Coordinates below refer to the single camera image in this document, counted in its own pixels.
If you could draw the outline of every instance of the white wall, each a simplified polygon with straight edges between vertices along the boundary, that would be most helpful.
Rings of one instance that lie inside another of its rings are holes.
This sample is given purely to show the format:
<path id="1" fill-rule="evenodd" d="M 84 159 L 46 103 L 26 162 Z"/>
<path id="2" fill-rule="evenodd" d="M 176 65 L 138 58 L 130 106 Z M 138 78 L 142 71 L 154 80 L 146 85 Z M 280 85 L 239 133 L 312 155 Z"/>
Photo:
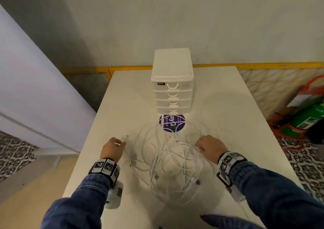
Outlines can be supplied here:
<path id="1" fill-rule="evenodd" d="M 81 150 L 95 111 L 1 6 L 0 20 L 0 130 Z"/>
<path id="2" fill-rule="evenodd" d="M 0 0 L 58 67 L 324 60 L 324 0 Z"/>

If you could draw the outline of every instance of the white table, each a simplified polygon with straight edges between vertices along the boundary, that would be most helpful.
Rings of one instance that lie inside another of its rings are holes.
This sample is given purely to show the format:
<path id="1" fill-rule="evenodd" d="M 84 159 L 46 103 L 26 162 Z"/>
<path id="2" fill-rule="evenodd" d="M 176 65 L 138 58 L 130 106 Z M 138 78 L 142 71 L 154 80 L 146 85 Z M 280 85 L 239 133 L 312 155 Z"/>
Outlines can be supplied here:
<path id="1" fill-rule="evenodd" d="M 240 144 L 236 151 L 301 186 L 236 67 L 194 68 L 194 76 L 192 111 L 186 119 L 199 119 L 211 129 L 225 126 Z M 87 175 L 110 137 L 123 138 L 139 132 L 146 122 L 158 121 L 150 77 L 151 70 L 114 73 L 64 197 L 70 196 Z M 195 202 L 170 208 L 153 198 L 149 188 L 138 181 L 125 154 L 119 164 L 119 180 L 124 184 L 122 201 L 118 209 L 104 210 L 103 228 L 209 228 L 199 214 L 214 212 L 261 224 L 246 201 L 234 202 L 216 177 L 199 192 Z"/>

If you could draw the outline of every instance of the right hand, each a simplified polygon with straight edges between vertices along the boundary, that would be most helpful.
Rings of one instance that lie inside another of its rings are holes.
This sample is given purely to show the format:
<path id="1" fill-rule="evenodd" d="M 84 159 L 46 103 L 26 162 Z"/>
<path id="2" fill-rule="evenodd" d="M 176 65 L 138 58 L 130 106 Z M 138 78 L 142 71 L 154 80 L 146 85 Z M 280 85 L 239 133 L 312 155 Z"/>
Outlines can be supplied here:
<path id="1" fill-rule="evenodd" d="M 217 164 L 219 157 L 228 151 L 222 141 L 211 135 L 201 136 L 195 146 L 200 150 L 204 157 Z"/>

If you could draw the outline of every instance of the left hand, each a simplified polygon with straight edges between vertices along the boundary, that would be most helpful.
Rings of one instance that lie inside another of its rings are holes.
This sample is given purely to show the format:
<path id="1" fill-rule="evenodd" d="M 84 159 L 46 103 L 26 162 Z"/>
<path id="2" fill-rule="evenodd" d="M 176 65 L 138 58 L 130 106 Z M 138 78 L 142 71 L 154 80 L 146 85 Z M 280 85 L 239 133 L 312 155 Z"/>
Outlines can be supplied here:
<path id="1" fill-rule="evenodd" d="M 117 163 L 122 157 L 123 150 L 125 149 L 126 141 L 112 137 L 103 147 L 100 154 L 100 159 L 111 158 L 115 163 Z"/>

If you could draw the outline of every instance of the green object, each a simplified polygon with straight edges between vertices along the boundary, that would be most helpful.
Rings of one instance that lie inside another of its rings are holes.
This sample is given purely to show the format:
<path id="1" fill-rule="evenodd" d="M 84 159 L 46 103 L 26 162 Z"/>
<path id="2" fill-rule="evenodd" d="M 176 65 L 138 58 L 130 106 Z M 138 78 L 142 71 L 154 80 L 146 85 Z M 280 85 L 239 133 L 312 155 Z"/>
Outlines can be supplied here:
<path id="1" fill-rule="evenodd" d="M 313 126 L 315 123 L 317 123 L 319 120 L 322 120 L 323 118 L 324 103 L 314 105 L 293 116 L 289 124 L 294 128 L 286 126 L 284 129 L 282 129 L 281 132 L 284 135 L 296 137 L 300 133 L 304 132 L 304 130 L 309 129 L 311 126 Z"/>

